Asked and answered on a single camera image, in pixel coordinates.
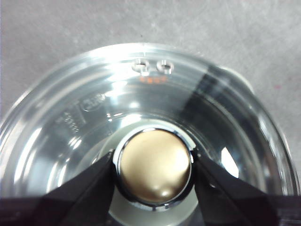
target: gold cap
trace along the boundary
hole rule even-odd
[[[135,135],[125,146],[120,175],[126,188],[139,199],[163,203],[185,188],[190,156],[182,140],[165,130]]]

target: gray surface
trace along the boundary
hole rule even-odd
[[[1,1],[1,112],[55,64],[122,42],[173,45],[243,74],[301,175],[301,1]]]

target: metal bezel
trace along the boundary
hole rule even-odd
[[[147,131],[152,131],[152,130],[162,130],[165,132],[169,132],[177,137],[184,143],[184,145],[187,147],[187,151],[190,157],[190,171],[189,171],[189,177],[188,180],[184,186],[184,188],[175,196],[174,198],[168,200],[167,202],[161,202],[161,203],[153,203],[153,202],[146,202],[144,200],[139,199],[132,193],[128,191],[126,186],[124,185],[122,178],[121,178],[121,169],[120,169],[120,162],[121,162],[121,157],[123,154],[124,148],[127,146],[129,141],[135,137],[136,135],[147,132]],[[145,210],[151,210],[151,211],[163,211],[167,210],[177,204],[179,204],[191,191],[193,187],[193,176],[192,176],[192,169],[193,169],[193,154],[192,151],[194,150],[194,147],[185,139],[185,136],[182,135],[183,131],[177,131],[175,129],[171,129],[169,127],[163,126],[163,125],[145,125],[145,126],[140,126],[131,132],[129,132],[117,145],[116,150],[114,152],[113,156],[113,164],[115,166],[115,171],[116,171],[116,177],[117,177],[117,188],[119,191],[129,200],[131,204],[134,206],[137,206],[141,209]]]

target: screw hole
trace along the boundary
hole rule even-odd
[[[157,70],[164,74],[171,74],[174,70],[174,65],[166,60],[161,60],[157,62]]]
[[[145,59],[136,59],[133,63],[132,69],[142,75],[148,75],[150,63]]]

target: round knob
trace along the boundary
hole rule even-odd
[[[188,149],[178,136],[165,130],[138,133],[123,149],[120,175],[128,191],[140,200],[166,203],[189,180]]]

